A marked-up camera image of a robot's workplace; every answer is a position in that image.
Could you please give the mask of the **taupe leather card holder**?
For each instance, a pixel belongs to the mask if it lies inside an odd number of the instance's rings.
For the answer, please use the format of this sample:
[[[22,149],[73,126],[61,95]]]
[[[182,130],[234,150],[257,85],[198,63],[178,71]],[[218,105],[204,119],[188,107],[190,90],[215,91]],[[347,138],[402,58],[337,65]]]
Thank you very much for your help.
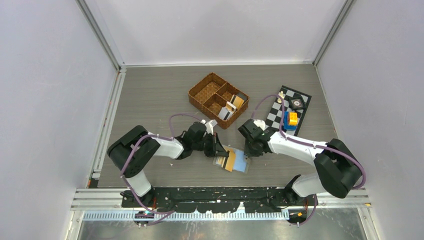
[[[228,157],[217,156],[213,159],[212,164],[220,167],[228,172],[247,173],[251,164],[251,159],[243,150],[224,146],[228,153]]]

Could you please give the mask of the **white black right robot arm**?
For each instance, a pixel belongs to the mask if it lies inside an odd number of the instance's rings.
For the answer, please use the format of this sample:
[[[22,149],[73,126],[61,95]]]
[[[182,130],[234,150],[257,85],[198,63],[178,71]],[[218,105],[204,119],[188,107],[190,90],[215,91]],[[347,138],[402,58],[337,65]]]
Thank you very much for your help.
[[[306,197],[320,193],[344,199],[366,180],[364,168],[339,139],[307,140],[267,127],[259,119],[247,120],[238,131],[245,138],[244,150],[249,157],[281,154],[315,167],[314,173],[298,174],[283,188],[281,195],[291,205],[299,205]]]

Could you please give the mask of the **gold credit card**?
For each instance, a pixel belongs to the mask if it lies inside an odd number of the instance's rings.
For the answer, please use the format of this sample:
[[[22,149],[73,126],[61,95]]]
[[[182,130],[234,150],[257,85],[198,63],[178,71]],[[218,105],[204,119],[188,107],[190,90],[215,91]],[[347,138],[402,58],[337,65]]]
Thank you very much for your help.
[[[232,150],[232,149],[227,149],[226,151],[228,153],[228,157],[226,157],[226,159],[225,159],[225,161],[222,165],[222,168],[225,169],[228,172],[232,172],[233,169],[234,169],[234,164],[235,164],[237,155],[234,152],[234,150]]]
[[[226,160],[226,157],[218,156],[218,157],[215,157],[214,158],[213,163],[215,165],[217,165],[217,166],[221,166],[222,167],[225,160]]]

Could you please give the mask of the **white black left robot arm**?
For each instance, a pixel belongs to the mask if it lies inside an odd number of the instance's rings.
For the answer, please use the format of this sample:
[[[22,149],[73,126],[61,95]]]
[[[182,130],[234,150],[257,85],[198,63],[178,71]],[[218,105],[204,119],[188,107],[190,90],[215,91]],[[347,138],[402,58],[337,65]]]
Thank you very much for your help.
[[[194,151],[208,158],[228,157],[214,131],[215,121],[195,121],[186,131],[175,137],[164,137],[137,125],[107,149],[107,156],[119,168],[127,185],[134,191],[134,200],[141,207],[153,202],[152,185],[144,168],[154,156],[182,160]]]

